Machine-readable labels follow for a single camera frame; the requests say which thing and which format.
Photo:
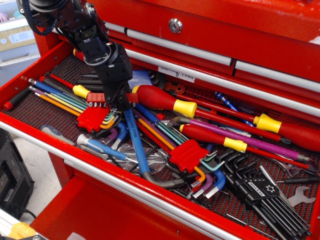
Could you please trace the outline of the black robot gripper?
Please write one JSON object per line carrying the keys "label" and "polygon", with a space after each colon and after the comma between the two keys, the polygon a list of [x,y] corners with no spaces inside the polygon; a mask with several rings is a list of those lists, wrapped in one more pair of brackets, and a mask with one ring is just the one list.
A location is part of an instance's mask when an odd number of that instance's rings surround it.
{"label": "black robot gripper", "polygon": [[113,103],[119,112],[131,108],[124,86],[133,77],[133,67],[122,44],[85,43],[83,45],[84,61],[93,67],[102,83],[107,101]]}

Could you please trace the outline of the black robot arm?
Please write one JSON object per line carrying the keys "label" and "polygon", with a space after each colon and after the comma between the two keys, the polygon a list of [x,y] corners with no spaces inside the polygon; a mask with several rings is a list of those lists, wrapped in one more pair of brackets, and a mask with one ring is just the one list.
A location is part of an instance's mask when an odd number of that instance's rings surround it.
{"label": "black robot arm", "polygon": [[128,81],[133,67],[122,44],[109,38],[105,22],[93,4],[85,0],[19,0],[21,14],[39,36],[56,29],[84,55],[102,83],[104,99],[119,111],[128,111]]}

